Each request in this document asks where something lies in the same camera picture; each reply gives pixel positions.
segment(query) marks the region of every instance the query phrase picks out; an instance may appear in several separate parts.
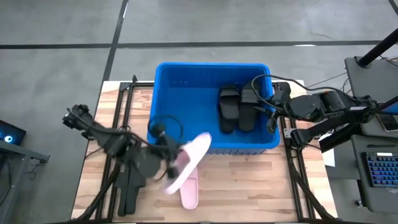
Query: pink slipper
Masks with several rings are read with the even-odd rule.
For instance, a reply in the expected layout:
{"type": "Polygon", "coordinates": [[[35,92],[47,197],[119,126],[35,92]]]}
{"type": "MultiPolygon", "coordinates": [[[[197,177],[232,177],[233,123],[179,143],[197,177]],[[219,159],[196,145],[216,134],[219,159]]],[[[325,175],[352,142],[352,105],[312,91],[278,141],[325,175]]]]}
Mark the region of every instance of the pink slipper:
{"type": "Polygon", "coordinates": [[[180,188],[182,207],[194,209],[199,203],[198,169],[195,167],[180,188]]]}
{"type": "MultiPolygon", "coordinates": [[[[174,194],[184,184],[184,182],[189,178],[189,176],[196,168],[200,160],[206,154],[207,150],[210,147],[210,144],[211,144],[210,134],[202,133],[198,135],[192,142],[189,142],[181,147],[182,152],[178,154],[178,157],[174,162],[174,165],[177,167],[178,173],[180,175],[175,179],[166,181],[166,186],[164,189],[166,194],[174,194]]],[[[196,172],[196,178],[195,176],[193,176],[193,179],[196,179],[196,183],[198,182],[197,176],[198,173],[196,172]]]]}

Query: black slipper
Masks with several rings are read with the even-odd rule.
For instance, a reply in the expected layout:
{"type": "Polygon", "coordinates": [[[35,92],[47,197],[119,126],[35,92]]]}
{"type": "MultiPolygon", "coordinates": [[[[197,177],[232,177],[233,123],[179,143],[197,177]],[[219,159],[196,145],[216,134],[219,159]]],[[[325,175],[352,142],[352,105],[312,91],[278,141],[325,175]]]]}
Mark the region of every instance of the black slipper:
{"type": "MultiPolygon", "coordinates": [[[[254,83],[254,89],[261,92],[261,84],[254,83]]],[[[251,88],[251,82],[246,83],[241,92],[241,102],[239,104],[239,129],[245,132],[252,131],[258,122],[258,111],[255,106],[259,106],[258,97],[251,88]]]]}
{"type": "Polygon", "coordinates": [[[218,123],[223,133],[234,131],[239,118],[239,92],[234,84],[222,86],[219,93],[218,123]]]}

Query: wooden table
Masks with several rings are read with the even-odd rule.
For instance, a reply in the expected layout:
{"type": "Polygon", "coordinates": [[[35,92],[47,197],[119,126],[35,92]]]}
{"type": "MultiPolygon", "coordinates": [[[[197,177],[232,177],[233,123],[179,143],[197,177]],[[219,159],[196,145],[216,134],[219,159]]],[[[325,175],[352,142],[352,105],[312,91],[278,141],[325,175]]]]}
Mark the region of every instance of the wooden table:
{"type": "MultiPolygon", "coordinates": [[[[306,94],[298,85],[291,83],[290,86],[292,97],[306,94]]],[[[118,88],[119,82],[104,82],[95,116],[95,120],[104,126],[112,126],[118,88]]],[[[147,135],[151,100],[151,88],[134,89],[129,125],[132,131],[144,139],[147,135]]],[[[299,128],[307,128],[310,125],[297,122],[299,128]]],[[[87,153],[97,148],[98,145],[91,142],[87,153]]],[[[81,215],[98,193],[105,157],[105,154],[97,152],[86,159],[72,218],[81,215]]],[[[308,147],[303,151],[303,157],[312,192],[328,212],[337,217],[321,152],[308,147]]],[[[178,192],[166,195],[161,191],[162,183],[155,184],[148,181],[147,187],[140,189],[136,213],[118,217],[116,207],[113,221],[289,222],[297,220],[282,135],[278,147],[261,155],[206,155],[198,165],[198,175],[200,201],[196,209],[185,210],[181,206],[178,192]]],[[[304,217],[308,217],[302,192],[300,198],[304,217]]],[[[107,206],[108,203],[105,201],[104,215],[108,211],[107,206]]]]}

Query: keyboard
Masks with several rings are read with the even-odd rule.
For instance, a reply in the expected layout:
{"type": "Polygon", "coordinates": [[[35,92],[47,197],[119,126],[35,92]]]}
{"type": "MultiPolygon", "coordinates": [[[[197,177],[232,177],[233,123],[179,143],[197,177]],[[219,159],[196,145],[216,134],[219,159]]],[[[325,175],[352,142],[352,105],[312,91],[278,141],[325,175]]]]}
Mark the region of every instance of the keyboard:
{"type": "Polygon", "coordinates": [[[364,152],[371,187],[398,188],[398,153],[364,152]]]}

